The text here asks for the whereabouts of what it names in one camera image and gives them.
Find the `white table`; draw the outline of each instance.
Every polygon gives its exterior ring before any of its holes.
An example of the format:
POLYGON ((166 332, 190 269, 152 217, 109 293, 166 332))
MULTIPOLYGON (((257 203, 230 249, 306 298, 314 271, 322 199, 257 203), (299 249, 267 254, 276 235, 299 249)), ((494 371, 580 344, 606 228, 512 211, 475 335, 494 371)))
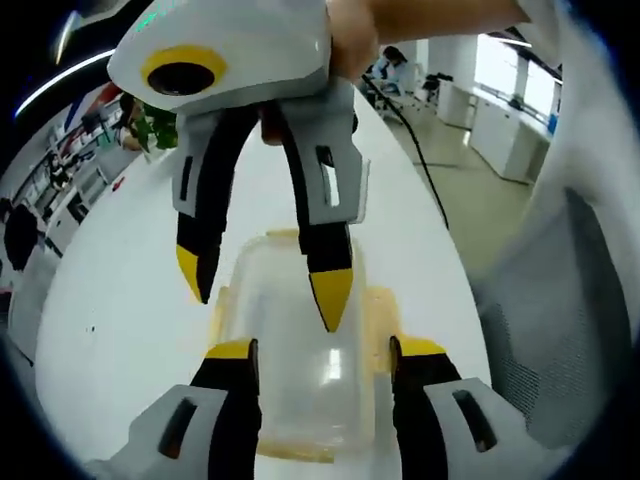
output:
MULTIPOLYGON (((393 289, 406 333, 436 340, 463 377, 489 383, 471 290, 440 213, 392 133, 356 97, 354 140, 372 163, 367 216, 352 235, 368 283, 393 289)), ((175 258, 174 163, 139 158, 124 171, 121 188, 105 194, 83 222, 47 300, 37 388, 54 428, 82 461, 121 448, 130 422, 171 386, 188 383, 207 349, 212 305, 195 302, 175 258)), ((284 151, 264 145, 258 130, 238 162, 229 218, 214 298, 249 239, 296 226, 284 151)), ((258 463, 257 478, 293 471, 296 478, 337 478, 327 465, 265 457, 258 463)))

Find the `black cable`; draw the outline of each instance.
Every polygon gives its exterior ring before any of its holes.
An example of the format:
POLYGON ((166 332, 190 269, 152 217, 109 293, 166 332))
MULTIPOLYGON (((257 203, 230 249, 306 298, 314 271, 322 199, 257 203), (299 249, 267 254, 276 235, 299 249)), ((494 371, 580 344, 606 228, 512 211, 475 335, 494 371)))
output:
POLYGON ((362 76, 362 80, 375 91, 380 98, 384 101, 384 103, 391 109, 393 113, 395 113, 400 121, 404 124, 404 126, 409 131, 409 135, 411 135, 411 140, 413 140, 413 144, 416 146, 416 150, 418 151, 418 157, 420 157, 420 163, 422 164, 422 168, 424 169, 424 173, 427 175, 427 180, 429 180, 429 185, 431 185, 431 190, 433 191, 434 197, 436 197, 436 202, 438 203, 438 208, 440 208, 440 213, 442 214, 442 220, 444 220, 444 224, 449 229, 449 219, 447 218, 447 214, 444 211, 444 207, 442 206, 442 201, 440 200, 440 195, 438 195, 438 191, 436 190, 436 186, 433 183, 433 179, 431 178, 431 174, 429 173, 429 167, 427 167, 427 162, 424 160, 424 156, 422 155, 422 149, 420 148, 420 142, 416 138, 416 134, 413 132, 413 128, 409 125, 409 122, 406 118, 400 113, 400 109, 396 107, 393 102, 380 91, 380 89, 371 81, 369 77, 366 75, 362 76))

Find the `gray gripper frame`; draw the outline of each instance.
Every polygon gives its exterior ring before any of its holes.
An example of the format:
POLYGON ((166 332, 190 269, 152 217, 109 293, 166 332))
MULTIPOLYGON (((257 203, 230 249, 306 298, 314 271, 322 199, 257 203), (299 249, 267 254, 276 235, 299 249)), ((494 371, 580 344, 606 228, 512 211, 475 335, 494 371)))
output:
POLYGON ((569 453, 536 442, 522 414, 477 378, 424 391, 442 430, 451 480, 545 479, 569 453))
POLYGON ((362 221, 369 165, 351 138, 353 85, 332 78, 317 95, 278 103, 300 157, 309 224, 362 221), (339 203, 333 206, 327 167, 334 169, 339 196, 339 203))

